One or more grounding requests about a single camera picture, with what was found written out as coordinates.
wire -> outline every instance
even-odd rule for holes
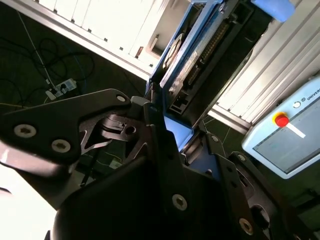
[[[47,77],[40,71],[40,69],[42,69],[44,67],[46,67],[46,69],[52,73],[51,79],[55,79],[55,80],[69,79],[70,77],[68,76],[68,67],[67,67],[66,63],[64,62],[64,59],[70,58],[70,57],[74,57],[74,56],[85,56],[85,57],[88,57],[90,59],[90,61],[91,61],[92,67],[90,69],[90,72],[87,75],[85,75],[84,77],[81,77],[81,78],[73,77],[72,78],[73,80],[75,80],[75,81],[84,81],[84,80],[87,80],[94,73],[96,65],[95,65],[95,61],[94,61],[93,57],[90,54],[88,54],[86,52],[72,52],[72,53],[68,53],[68,54],[64,54],[64,55],[58,55],[58,52],[59,52],[58,45],[52,39],[43,38],[39,42],[39,46],[37,48],[37,51],[39,52],[40,55],[43,56],[43,59],[46,62],[44,65],[41,62],[39,62],[37,59],[35,59],[35,53],[36,53],[35,50],[29,51],[24,46],[19,45],[17,43],[14,43],[14,42],[12,42],[12,41],[4,38],[4,37],[0,37],[0,40],[3,40],[3,41],[5,41],[5,42],[7,42],[10,45],[13,45],[15,47],[19,47],[20,51],[19,50],[15,50],[15,49],[11,49],[11,48],[5,47],[5,46],[0,46],[0,49],[6,50],[6,51],[10,51],[10,52],[13,52],[15,54],[22,55],[25,58],[30,59],[32,61],[34,67],[38,71],[38,73],[44,79],[47,79]],[[54,46],[54,51],[45,48],[44,45],[45,45],[46,42],[47,43],[51,43]],[[47,60],[45,58],[45,56],[44,56],[44,53],[50,54],[51,58],[49,60]],[[61,63],[62,66],[63,66],[63,74],[59,74],[53,69],[53,67],[55,65],[57,65],[58,63]]]
[[[108,167],[110,167],[110,165],[109,164],[105,164],[105,163],[102,163],[102,162],[100,162],[100,161],[96,161],[98,164],[100,164],[100,165],[103,165],[103,166],[108,166]]]
[[[46,99],[44,100],[43,104],[45,104],[47,102],[48,98],[49,97],[47,96]]]
[[[222,150],[223,150],[223,154],[224,154],[224,157],[226,158],[227,157],[227,154],[226,154],[226,151],[225,151],[225,147],[224,147],[224,144],[223,142],[220,140],[220,138],[218,138],[216,135],[214,135],[218,140],[219,140],[219,143],[221,144],[221,147],[222,147]]]
[[[46,91],[46,90],[48,90],[48,89],[45,88],[45,87],[42,87],[42,86],[33,89],[33,90],[28,94],[28,96],[25,98],[25,100],[24,100],[24,102],[23,102],[23,105],[26,105],[27,102],[30,103],[30,98],[31,98],[31,96],[32,96],[35,92],[37,92],[37,91],[39,91],[39,90],[44,90],[44,91]]]
[[[112,157],[115,157],[116,159],[118,159],[118,160],[120,160],[120,163],[122,163],[122,159],[120,158],[120,157],[118,157],[118,156],[116,156],[116,155],[113,155],[113,154],[111,154],[111,153],[108,153],[108,152],[104,152],[105,154],[107,154],[107,155],[110,155],[110,156],[112,156]]]
[[[224,139],[223,139],[223,141],[222,141],[222,144],[225,143],[225,140],[227,139],[227,136],[228,136],[228,134],[229,134],[230,129],[231,129],[231,127],[228,128],[228,131],[226,132],[226,134],[225,134],[225,136],[224,136]]]
[[[20,96],[21,107],[23,108],[24,107],[24,103],[23,103],[24,100],[22,98],[22,93],[21,93],[19,87],[15,84],[15,82],[13,82],[13,81],[11,81],[9,79],[6,79],[6,78],[0,78],[0,81],[7,81],[7,82],[11,83],[14,86],[14,88],[16,89],[16,91],[18,92],[18,94]]]
[[[45,64],[44,64],[44,61],[42,60],[39,52],[38,52],[37,49],[36,49],[36,46],[35,46],[35,44],[34,44],[34,41],[32,40],[32,38],[31,38],[31,36],[30,36],[30,34],[29,34],[29,31],[28,31],[28,29],[27,29],[27,26],[26,26],[24,20],[22,19],[21,15],[20,15],[20,12],[18,12],[18,11],[16,11],[16,12],[18,13],[18,16],[19,16],[19,18],[20,18],[20,20],[21,20],[21,22],[22,22],[23,27],[24,27],[24,30],[26,31],[26,34],[28,35],[28,38],[29,38],[29,40],[30,40],[30,42],[31,42],[31,44],[32,44],[32,46],[33,46],[33,49],[35,50],[37,56],[39,57],[39,60],[40,60],[42,66],[43,66],[43,68],[44,68],[44,70],[45,70],[45,73],[46,73],[47,77],[48,77],[47,79],[49,80],[49,82],[51,83],[51,85],[52,85],[53,87],[55,87],[54,83],[53,83],[52,80],[51,80],[51,77],[50,77],[50,75],[49,75],[49,72],[48,72],[48,70],[47,70],[47,68],[46,68],[46,66],[45,66]]]
[[[215,118],[210,119],[209,121],[205,122],[204,125],[207,125],[208,123],[211,123],[213,120],[216,120]]]
[[[89,155],[89,154],[83,154],[83,155],[88,156],[89,158],[93,158],[93,156],[91,156],[91,155]],[[110,167],[110,164],[102,163],[102,162],[100,162],[99,160],[97,160],[96,162],[97,162],[98,164],[103,165],[103,166]]]
[[[22,108],[22,109],[27,109],[28,108],[27,106],[9,104],[9,103],[4,103],[4,102],[0,102],[0,105],[9,106],[9,107],[16,107],[16,108]]]
[[[137,93],[139,93],[139,95],[140,95],[140,97],[143,97],[144,96],[144,94],[142,94],[140,91],[139,91],[139,89],[133,84],[133,82],[130,80],[130,78],[128,77],[128,75],[123,71],[123,74],[124,74],[124,76],[125,76],[125,78],[128,80],[128,82],[132,85],[132,87],[135,89],[135,91],[137,92]]]
[[[65,48],[69,51],[69,53],[72,53],[72,50],[70,49],[70,47],[68,47],[68,45],[62,40],[61,41],[62,44],[65,46]],[[86,88],[87,88],[87,79],[86,79],[86,76],[85,76],[85,72],[84,72],[84,69],[83,67],[81,66],[80,62],[79,62],[79,59],[77,56],[73,56],[74,57],[74,60],[76,61],[76,63],[78,64],[80,70],[81,70],[81,73],[82,73],[82,76],[84,78],[84,90],[83,92],[86,93]]]

black plastic part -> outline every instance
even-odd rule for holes
[[[139,158],[75,192],[57,212],[52,240],[231,239],[220,185],[183,168],[195,211],[172,223],[151,161]]]
[[[297,210],[267,182],[249,158],[241,152],[233,152],[228,159],[250,183],[249,186],[242,185],[242,188],[251,211],[254,206],[261,206],[267,214],[270,221],[268,234],[271,239],[298,239],[294,237],[298,236],[302,240],[316,240],[312,232],[298,218]],[[254,217],[255,222],[259,223],[260,219]]]

hex bolt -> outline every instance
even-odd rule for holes
[[[186,199],[180,194],[175,194],[172,196],[172,203],[180,211],[184,211],[188,207]]]
[[[37,130],[34,126],[29,124],[19,124],[13,129],[14,134],[20,138],[28,139],[37,134]]]
[[[57,153],[67,153],[71,149],[71,145],[68,141],[63,139],[54,140],[51,144],[52,149]]]

black cable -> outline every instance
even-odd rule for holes
[[[132,85],[132,87],[135,89],[135,91],[137,92],[137,93],[139,93],[139,96],[140,97],[143,97],[145,94],[142,94],[140,91],[139,91],[139,89],[134,85],[134,83],[130,80],[130,78],[128,77],[128,75],[123,71],[123,74],[124,74],[124,76],[125,76],[125,78],[128,80],[128,82]]]
[[[24,100],[22,98],[22,94],[21,94],[21,91],[20,91],[19,87],[13,81],[11,81],[9,79],[6,79],[6,78],[0,78],[0,81],[7,81],[7,82],[11,83],[14,86],[14,88],[16,89],[16,91],[18,92],[18,94],[20,96],[21,107],[23,108],[24,107],[24,103],[23,103]]]
[[[26,105],[27,102],[30,103],[30,98],[31,98],[31,96],[32,96],[35,92],[37,92],[37,91],[39,91],[39,90],[47,91],[48,89],[45,88],[45,87],[43,87],[43,86],[37,87],[37,88],[33,89],[33,90],[26,96],[25,100],[23,101],[23,105]]]
[[[50,72],[50,76],[51,78],[53,78],[54,80],[66,80],[69,79],[70,77],[68,77],[68,67],[67,64],[65,63],[65,59],[70,58],[70,57],[75,57],[75,56],[84,56],[84,57],[88,57],[88,59],[91,62],[92,67],[90,68],[90,71],[87,75],[85,75],[84,77],[81,78],[72,78],[75,81],[84,81],[86,79],[88,79],[95,70],[95,61],[93,59],[93,57],[87,53],[87,52],[72,52],[72,53],[68,53],[68,54],[64,54],[64,55],[59,55],[59,47],[57,45],[57,43],[55,41],[53,41],[50,38],[43,38],[38,45],[37,49],[34,49],[32,51],[28,50],[26,47],[15,43],[9,39],[6,39],[4,37],[0,37],[0,40],[3,40],[5,42],[7,42],[8,44],[15,46],[17,48],[20,48],[20,50],[16,50],[16,49],[11,49],[10,47],[6,47],[6,46],[0,46],[0,49],[2,50],[7,50],[10,52],[13,52],[15,54],[19,54],[24,56],[25,58],[28,58],[32,61],[34,67],[36,68],[36,70],[38,71],[38,73],[44,78],[47,79],[48,77],[41,71],[42,69],[46,68],[48,72]],[[50,50],[48,49],[45,44],[46,43],[50,43],[54,49]],[[39,55],[41,56],[43,63],[42,64],[39,61],[38,56],[36,55],[36,53],[39,53]],[[60,74],[58,73],[54,67],[57,66],[57,64],[62,64],[62,69],[63,69],[63,73]]]

emergency stop button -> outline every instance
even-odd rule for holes
[[[274,122],[278,127],[283,128],[289,123],[289,118],[282,113],[275,117]]]

